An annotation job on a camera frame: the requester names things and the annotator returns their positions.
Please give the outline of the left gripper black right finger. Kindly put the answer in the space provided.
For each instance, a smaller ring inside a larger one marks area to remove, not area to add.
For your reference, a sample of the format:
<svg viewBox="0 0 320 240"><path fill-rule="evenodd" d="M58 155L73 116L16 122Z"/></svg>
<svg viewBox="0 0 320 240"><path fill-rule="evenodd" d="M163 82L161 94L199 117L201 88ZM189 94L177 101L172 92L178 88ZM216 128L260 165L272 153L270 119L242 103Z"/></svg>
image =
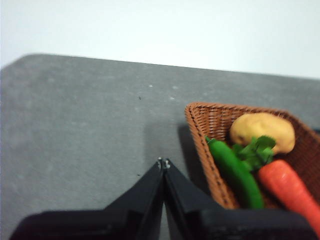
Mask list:
<svg viewBox="0 0 320 240"><path fill-rule="evenodd" d="M281 209L226 209L163 162L165 205L185 240L316 240L301 215Z"/></svg>

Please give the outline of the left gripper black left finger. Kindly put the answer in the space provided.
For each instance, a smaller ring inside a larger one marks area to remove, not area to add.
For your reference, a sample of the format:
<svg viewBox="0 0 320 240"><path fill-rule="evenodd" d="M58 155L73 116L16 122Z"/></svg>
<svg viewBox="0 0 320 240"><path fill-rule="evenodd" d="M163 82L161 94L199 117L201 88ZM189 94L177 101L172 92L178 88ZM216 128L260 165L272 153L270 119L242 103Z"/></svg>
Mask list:
<svg viewBox="0 0 320 240"><path fill-rule="evenodd" d="M154 240L162 217L163 159L125 193L98 210L44 211L25 217L12 240Z"/></svg>

